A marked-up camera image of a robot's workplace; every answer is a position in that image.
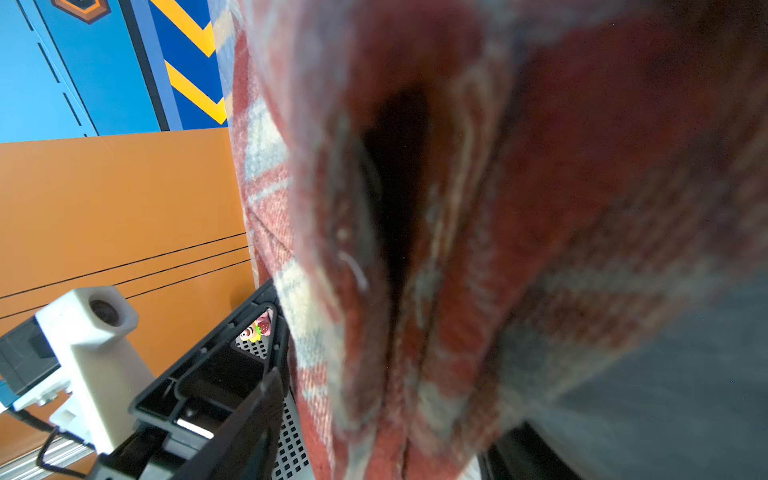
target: orange hexagon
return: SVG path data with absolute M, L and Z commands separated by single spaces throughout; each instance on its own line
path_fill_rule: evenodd
M 51 3 L 88 24 L 111 12 L 107 0 L 51 0 Z

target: red plaid cloth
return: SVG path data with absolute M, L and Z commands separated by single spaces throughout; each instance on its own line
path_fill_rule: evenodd
M 765 265 L 763 4 L 228 8 L 237 178 L 318 478 L 454 478 Z

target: gray mesh floor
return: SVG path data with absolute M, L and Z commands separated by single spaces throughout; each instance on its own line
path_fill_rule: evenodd
M 235 339 L 235 346 L 251 355 L 266 359 L 269 337 L 263 338 L 267 341 L 251 342 L 238 337 Z M 304 437 L 301 434 L 299 412 L 296 410 L 293 396 L 288 392 L 283 400 L 283 424 L 280 426 L 280 441 L 277 444 L 272 480 L 314 480 L 314 478 L 310 457 L 306 453 Z

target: orange wall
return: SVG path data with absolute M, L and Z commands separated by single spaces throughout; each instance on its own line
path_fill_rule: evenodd
M 0 334 L 115 285 L 161 374 L 254 290 L 227 130 L 0 144 L 0 271 Z M 0 432 L 0 464 L 45 440 L 8 415 Z

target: yellow chevron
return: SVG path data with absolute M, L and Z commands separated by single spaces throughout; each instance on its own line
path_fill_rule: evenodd
M 152 3 L 207 57 L 210 57 L 216 51 L 214 28 L 210 25 L 210 22 L 208 22 L 206 28 L 200 28 L 192 17 L 176 3 L 176 0 L 152 0 Z
M 224 123 L 227 119 L 227 111 L 224 109 L 224 99 L 219 100 L 219 103 L 215 104 L 213 100 L 208 98 L 198 87 L 196 87 L 191 81 L 187 80 L 173 65 L 165 62 L 165 68 L 168 70 L 168 77 L 170 78 L 170 84 L 176 88 L 180 94 L 197 105 L 202 111 L 207 113 L 215 121 L 219 122 L 219 125 Z

